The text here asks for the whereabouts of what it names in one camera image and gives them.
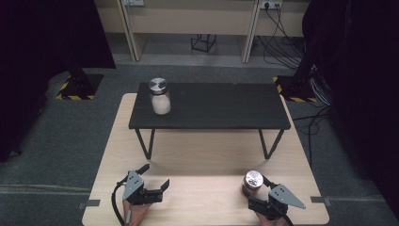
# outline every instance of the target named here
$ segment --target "light wooden tabletop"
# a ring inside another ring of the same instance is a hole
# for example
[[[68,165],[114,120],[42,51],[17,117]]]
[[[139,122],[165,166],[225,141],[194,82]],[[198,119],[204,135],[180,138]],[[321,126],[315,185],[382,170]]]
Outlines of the light wooden tabletop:
[[[263,157],[257,130],[157,130],[152,159],[148,160],[135,131],[128,129],[135,99],[132,93],[121,100],[89,198],[100,200],[100,205],[86,208],[84,225],[119,225],[111,204],[115,185],[128,170],[147,163],[150,169],[141,176],[145,187],[158,189],[167,179],[170,186],[163,201],[151,206],[142,225],[259,225],[240,193],[244,175],[250,170],[286,185],[305,203],[305,210],[289,207],[288,217],[294,225],[328,223],[325,205],[311,202],[320,192],[288,110],[292,128],[285,131],[269,160]],[[150,130],[141,133],[145,141],[150,140]],[[263,131],[268,147],[277,133]],[[117,193],[120,212],[123,189]],[[266,198],[268,191],[263,186],[259,195]]]

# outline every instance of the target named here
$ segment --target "hand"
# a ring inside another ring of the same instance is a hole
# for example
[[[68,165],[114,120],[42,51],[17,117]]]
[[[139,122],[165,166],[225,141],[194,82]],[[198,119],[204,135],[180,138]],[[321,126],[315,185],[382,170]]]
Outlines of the hand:
[[[128,216],[128,211],[131,211],[129,226],[138,226],[140,225],[141,221],[143,220],[144,216],[147,213],[147,210],[150,208],[150,204],[143,204],[143,205],[131,205],[128,201],[123,201],[123,219],[126,222],[126,217]]]
[[[276,220],[268,220],[265,216],[260,213],[255,212],[262,226],[288,226],[287,221],[284,218]]]

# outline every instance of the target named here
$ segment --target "table leg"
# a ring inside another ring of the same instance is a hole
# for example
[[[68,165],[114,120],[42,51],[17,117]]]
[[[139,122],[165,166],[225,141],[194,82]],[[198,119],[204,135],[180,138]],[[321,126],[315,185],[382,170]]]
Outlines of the table leg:
[[[270,149],[270,153],[267,153],[266,144],[264,143],[262,129],[259,130],[259,135],[261,137],[261,143],[262,143],[263,154],[264,154],[265,159],[270,159],[270,157],[272,156],[272,153],[276,150],[277,145],[279,144],[279,141],[281,140],[283,133],[284,133],[284,130],[279,130],[279,134],[277,135],[276,140],[274,141],[273,146]]]
[[[146,148],[146,145],[144,144],[143,137],[140,134],[140,130],[139,129],[135,129],[135,130],[136,130],[136,134],[137,134],[137,137],[138,137],[138,141],[140,141],[141,148],[143,149],[144,155],[146,155],[147,159],[151,159],[152,144],[153,144],[153,137],[154,137],[154,134],[155,134],[155,129],[151,129],[150,146],[149,146],[148,150]]]

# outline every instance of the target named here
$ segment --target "yellow and black hazard tape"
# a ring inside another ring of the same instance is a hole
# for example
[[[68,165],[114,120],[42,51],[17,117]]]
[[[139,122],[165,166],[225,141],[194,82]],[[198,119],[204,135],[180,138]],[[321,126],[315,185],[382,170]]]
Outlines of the yellow and black hazard tape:
[[[277,90],[279,94],[282,95],[282,84],[279,80],[278,77],[273,77],[273,82],[275,83]],[[282,95],[286,101],[292,101],[292,102],[316,102],[316,97],[309,96],[309,97],[298,97],[298,96],[286,96]]]
[[[56,96],[57,100],[69,100],[69,101],[81,101],[81,100],[93,100],[94,95],[78,95],[75,84],[71,81],[72,77],[69,76],[67,80],[62,84],[61,89]]]

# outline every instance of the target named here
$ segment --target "gray carpet floor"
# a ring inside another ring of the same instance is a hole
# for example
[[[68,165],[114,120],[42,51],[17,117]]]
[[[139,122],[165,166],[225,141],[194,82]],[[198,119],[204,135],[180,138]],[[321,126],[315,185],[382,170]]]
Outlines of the gray carpet floor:
[[[56,100],[68,75],[55,76],[48,100],[21,145],[23,154],[0,164],[0,225],[82,224],[81,203],[88,200],[120,99],[136,92],[140,82],[162,76],[169,82],[272,83],[276,74],[292,74],[276,68],[122,64],[116,70],[86,71],[104,74],[94,100]],[[322,104],[287,105],[295,119],[316,114]],[[307,156],[309,122],[295,121]],[[312,171],[327,201],[328,225],[399,225],[373,182],[355,171],[328,117],[312,131]]]

